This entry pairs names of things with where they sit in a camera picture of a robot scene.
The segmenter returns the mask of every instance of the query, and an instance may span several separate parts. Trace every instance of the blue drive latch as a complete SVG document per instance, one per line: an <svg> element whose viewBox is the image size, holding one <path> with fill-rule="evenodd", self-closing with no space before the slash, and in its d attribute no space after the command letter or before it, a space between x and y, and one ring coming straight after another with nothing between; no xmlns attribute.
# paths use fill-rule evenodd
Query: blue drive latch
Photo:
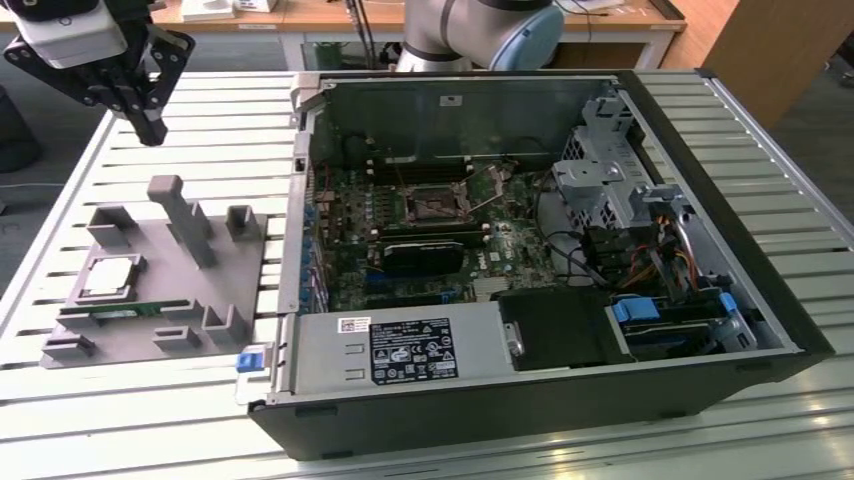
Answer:
<svg viewBox="0 0 854 480"><path fill-rule="evenodd" d="M238 373L261 372L265 370L265 352L244 352L238 355Z"/></svg>
<svg viewBox="0 0 854 480"><path fill-rule="evenodd" d="M656 301L650 297L624 298L612 309L618 323L661 319Z"/></svg>

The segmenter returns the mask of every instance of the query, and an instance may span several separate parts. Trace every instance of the open computer chassis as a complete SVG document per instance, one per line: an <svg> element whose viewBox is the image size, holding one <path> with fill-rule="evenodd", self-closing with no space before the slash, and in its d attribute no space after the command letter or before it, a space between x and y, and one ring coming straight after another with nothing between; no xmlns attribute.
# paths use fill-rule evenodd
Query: open computer chassis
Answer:
<svg viewBox="0 0 854 480"><path fill-rule="evenodd" d="M692 415L833 354L632 71L316 74L296 92L250 406L294 458ZM429 369L433 337L401 329L454 331Z"/></svg>

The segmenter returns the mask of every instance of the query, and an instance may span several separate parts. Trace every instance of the white sticker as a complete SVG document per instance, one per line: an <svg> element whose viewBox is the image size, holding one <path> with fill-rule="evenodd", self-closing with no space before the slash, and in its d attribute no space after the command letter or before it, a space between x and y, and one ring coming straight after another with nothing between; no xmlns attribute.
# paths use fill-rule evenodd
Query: white sticker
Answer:
<svg viewBox="0 0 854 480"><path fill-rule="evenodd" d="M437 370L450 370L457 367L457 362L437 362L436 365Z"/></svg>
<svg viewBox="0 0 854 480"><path fill-rule="evenodd" d="M338 319L338 333L365 333L372 327L372 317L349 317Z"/></svg>
<svg viewBox="0 0 854 480"><path fill-rule="evenodd" d="M276 25L266 25L264 23L242 23L238 25L241 30L276 30Z"/></svg>
<svg viewBox="0 0 854 480"><path fill-rule="evenodd" d="M99 320L106 318L127 318L127 317L138 317L139 315L134 310L114 310L113 312L94 312L93 317Z"/></svg>
<svg viewBox="0 0 854 480"><path fill-rule="evenodd" d="M464 105L462 95L444 95L440 97L441 107L461 107Z"/></svg>

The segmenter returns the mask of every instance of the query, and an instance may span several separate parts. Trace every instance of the blue tab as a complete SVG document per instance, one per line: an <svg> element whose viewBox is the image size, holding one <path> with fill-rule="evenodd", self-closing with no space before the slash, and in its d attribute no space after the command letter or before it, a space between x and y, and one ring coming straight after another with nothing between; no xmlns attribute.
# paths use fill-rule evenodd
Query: blue tab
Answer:
<svg viewBox="0 0 854 480"><path fill-rule="evenodd" d="M739 312L739 305L736 304L736 298L729 293L721 294L721 303L724 304L724 308L727 308L728 313Z"/></svg>
<svg viewBox="0 0 854 480"><path fill-rule="evenodd" d="M625 313L618 313L617 307L620 307ZM640 320L658 320L661 318L656 301L650 297L624 298L617 302L614 312L618 315L618 321L621 323Z"/></svg>
<svg viewBox="0 0 854 480"><path fill-rule="evenodd" d="M625 322L629 321L629 310L626 310L626 307L621 303L614 305L612 307L612 310L614 310L614 316L617 317L617 323L625 323Z"/></svg>
<svg viewBox="0 0 854 480"><path fill-rule="evenodd" d="M265 354L262 352L238 355L238 373L261 372L265 370Z"/></svg>

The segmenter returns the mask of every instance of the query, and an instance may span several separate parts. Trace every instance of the barcode sticker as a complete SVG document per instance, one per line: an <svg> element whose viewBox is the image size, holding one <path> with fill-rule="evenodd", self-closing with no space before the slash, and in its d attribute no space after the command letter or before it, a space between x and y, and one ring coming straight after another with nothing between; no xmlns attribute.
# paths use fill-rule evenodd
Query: barcode sticker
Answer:
<svg viewBox="0 0 854 480"><path fill-rule="evenodd" d="M372 317L338 319L338 333L366 333L372 328Z"/></svg>

